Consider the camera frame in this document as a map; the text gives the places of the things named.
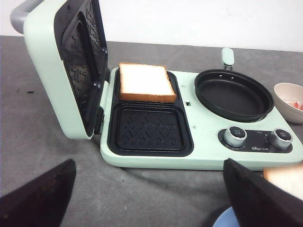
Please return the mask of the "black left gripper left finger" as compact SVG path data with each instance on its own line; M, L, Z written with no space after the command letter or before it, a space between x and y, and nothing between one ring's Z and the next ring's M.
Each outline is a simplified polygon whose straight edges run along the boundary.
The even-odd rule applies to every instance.
M59 227L68 207L76 164L68 159L0 198L2 227Z

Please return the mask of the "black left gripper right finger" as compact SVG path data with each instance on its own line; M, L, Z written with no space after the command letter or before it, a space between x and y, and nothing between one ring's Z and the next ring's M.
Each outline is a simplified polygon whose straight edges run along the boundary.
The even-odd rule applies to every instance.
M303 201L273 185L233 159L223 165L223 178L241 227L301 227Z

